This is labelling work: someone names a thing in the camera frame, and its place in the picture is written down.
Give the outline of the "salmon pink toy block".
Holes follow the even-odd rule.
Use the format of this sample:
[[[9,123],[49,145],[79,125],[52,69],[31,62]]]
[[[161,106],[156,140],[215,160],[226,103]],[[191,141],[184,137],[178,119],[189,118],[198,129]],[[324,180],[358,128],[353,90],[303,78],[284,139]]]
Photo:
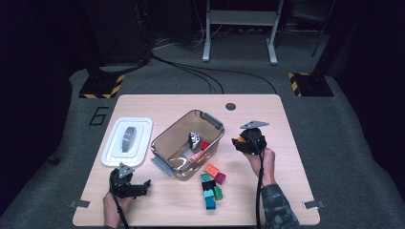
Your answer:
[[[196,154],[194,154],[193,156],[191,156],[190,158],[188,158],[188,161],[190,163],[196,162],[196,163],[201,163],[202,161],[204,161],[204,154],[203,151],[199,151]]]

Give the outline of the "white metal stand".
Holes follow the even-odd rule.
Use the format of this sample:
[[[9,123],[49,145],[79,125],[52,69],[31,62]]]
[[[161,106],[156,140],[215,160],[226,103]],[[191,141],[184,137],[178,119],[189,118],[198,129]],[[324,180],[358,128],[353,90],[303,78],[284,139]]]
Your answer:
[[[274,40],[285,0],[277,0],[277,2],[277,9],[273,11],[212,10],[210,0],[206,0],[205,43],[202,61],[208,62],[210,60],[212,25],[267,26],[271,27],[270,37],[266,40],[269,62],[271,65],[276,66],[278,59],[275,52]]]

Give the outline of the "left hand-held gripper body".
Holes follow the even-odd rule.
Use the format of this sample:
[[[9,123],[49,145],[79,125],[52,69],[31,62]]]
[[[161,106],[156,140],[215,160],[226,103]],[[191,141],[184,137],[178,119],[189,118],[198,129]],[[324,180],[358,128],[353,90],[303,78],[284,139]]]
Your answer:
[[[143,184],[132,185],[131,180],[135,169],[122,162],[114,169],[109,178],[110,191],[119,198],[137,198],[137,191],[144,190]]]

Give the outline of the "red-orange toy block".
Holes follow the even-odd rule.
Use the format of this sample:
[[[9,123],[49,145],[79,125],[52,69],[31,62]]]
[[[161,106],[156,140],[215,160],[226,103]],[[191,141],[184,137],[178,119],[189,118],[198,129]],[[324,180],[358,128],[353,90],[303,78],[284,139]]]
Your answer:
[[[210,174],[212,177],[215,177],[219,172],[220,172],[220,170],[217,168],[217,167],[215,167],[214,165],[212,165],[212,164],[210,164],[210,163],[208,163],[207,165],[206,165],[206,167],[205,167],[205,169],[204,169],[208,174]]]

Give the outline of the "transparent brown storage box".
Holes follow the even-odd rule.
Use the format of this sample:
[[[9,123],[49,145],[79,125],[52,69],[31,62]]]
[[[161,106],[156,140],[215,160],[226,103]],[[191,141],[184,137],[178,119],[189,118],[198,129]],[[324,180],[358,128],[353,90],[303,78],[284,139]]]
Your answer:
[[[201,141],[195,149],[189,148],[188,134],[198,133]],[[223,123],[209,113],[192,110],[173,123],[151,143],[152,162],[167,176],[187,181],[196,174],[216,152],[224,136]],[[203,142],[210,145],[203,151],[204,161],[190,163],[188,158],[201,151]]]

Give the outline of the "dark equipment cabinet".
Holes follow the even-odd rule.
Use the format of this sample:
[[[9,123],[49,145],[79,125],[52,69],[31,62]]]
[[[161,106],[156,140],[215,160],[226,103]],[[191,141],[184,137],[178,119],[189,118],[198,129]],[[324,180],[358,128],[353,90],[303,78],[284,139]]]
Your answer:
[[[106,65],[148,62],[148,30],[139,0],[82,0],[82,4]]]

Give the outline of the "black and white toy figure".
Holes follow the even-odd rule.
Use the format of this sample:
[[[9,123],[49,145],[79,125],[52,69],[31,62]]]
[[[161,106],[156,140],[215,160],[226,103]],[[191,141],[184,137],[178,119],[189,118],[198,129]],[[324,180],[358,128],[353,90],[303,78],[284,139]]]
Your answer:
[[[190,132],[188,134],[188,143],[190,149],[195,149],[199,142],[201,141],[200,135],[198,133]]]

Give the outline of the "striped black stand base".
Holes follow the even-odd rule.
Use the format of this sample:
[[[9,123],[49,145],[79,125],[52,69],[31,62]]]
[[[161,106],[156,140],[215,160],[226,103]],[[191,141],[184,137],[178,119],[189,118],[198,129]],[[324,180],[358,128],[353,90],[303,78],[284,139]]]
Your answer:
[[[122,84],[124,75],[105,76],[101,81],[88,78],[79,91],[80,98],[114,98]]]
[[[324,77],[317,78],[310,73],[288,73],[288,79],[296,96],[333,96]]]

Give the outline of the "person's left hand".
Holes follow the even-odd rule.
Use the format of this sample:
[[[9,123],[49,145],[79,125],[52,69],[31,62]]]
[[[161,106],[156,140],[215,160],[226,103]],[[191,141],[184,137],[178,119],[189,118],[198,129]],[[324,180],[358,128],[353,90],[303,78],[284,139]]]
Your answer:
[[[126,214],[132,203],[132,198],[117,198],[117,204],[121,207],[122,213]],[[117,229],[121,224],[121,217],[119,215],[117,204],[114,201],[113,195],[107,193],[103,198],[103,215],[104,215],[104,228]]]

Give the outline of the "grey tape piece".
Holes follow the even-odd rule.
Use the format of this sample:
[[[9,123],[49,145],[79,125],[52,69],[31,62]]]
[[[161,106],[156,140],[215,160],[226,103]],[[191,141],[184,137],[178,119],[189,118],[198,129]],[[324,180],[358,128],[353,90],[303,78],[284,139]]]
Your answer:
[[[77,208],[77,207],[82,207],[82,208],[87,208],[90,205],[90,202],[87,200],[72,200],[69,204],[71,208]]]
[[[303,203],[303,207],[306,209],[311,209],[311,208],[324,208],[326,204],[322,200],[312,200],[312,201],[306,201]]]

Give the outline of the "person's right hand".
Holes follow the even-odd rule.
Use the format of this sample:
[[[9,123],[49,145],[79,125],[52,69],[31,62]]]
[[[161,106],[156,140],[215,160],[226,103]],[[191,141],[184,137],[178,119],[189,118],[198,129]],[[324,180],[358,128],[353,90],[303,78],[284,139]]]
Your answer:
[[[263,171],[262,186],[268,186],[275,184],[275,153],[269,149],[264,148],[263,152],[259,156],[252,154],[245,154],[245,157],[249,161],[253,173],[258,177],[260,171]]]

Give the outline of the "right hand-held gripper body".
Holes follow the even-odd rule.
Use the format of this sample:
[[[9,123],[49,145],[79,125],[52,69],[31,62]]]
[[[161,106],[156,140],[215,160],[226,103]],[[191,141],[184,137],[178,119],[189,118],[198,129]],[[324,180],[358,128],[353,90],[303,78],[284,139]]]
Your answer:
[[[260,128],[268,125],[268,122],[252,120],[241,126],[242,133],[246,134],[243,153],[259,155],[264,150],[266,137],[262,134]]]

